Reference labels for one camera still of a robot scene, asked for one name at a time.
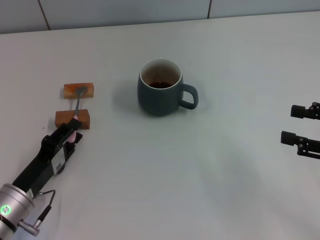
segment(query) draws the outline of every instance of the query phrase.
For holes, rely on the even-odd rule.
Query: green light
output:
[[[1,214],[8,215],[11,212],[11,207],[9,205],[3,205],[0,209]]]

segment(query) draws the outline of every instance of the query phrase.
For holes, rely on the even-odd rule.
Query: silver cylinder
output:
[[[33,208],[33,200],[20,188],[8,183],[0,188],[0,215],[15,227],[18,226],[20,220],[29,215]],[[1,236],[8,235],[8,232],[12,232],[12,230],[3,221],[0,222],[0,239],[8,239],[8,237]]]

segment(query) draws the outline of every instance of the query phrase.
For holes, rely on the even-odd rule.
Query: mug handle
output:
[[[180,100],[179,104],[181,107],[186,108],[186,109],[195,109],[198,106],[199,98],[198,98],[198,91],[195,87],[190,86],[188,84],[183,84],[182,85],[182,91],[188,92],[192,95],[193,97],[193,103]]]

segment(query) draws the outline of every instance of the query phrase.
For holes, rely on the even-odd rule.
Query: pink handle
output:
[[[77,115],[74,115],[73,118],[78,120],[78,116]],[[71,134],[71,136],[68,138],[67,142],[72,144],[76,140],[76,136],[77,136],[77,131],[74,131]]]

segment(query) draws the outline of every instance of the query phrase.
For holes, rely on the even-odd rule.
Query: label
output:
[[[62,166],[65,164],[65,151],[62,147],[57,154],[52,158],[51,164],[53,167],[53,174],[57,174],[57,172],[62,168]]]
[[[32,192],[31,188],[26,192],[29,198],[33,199],[34,198],[34,193]]]

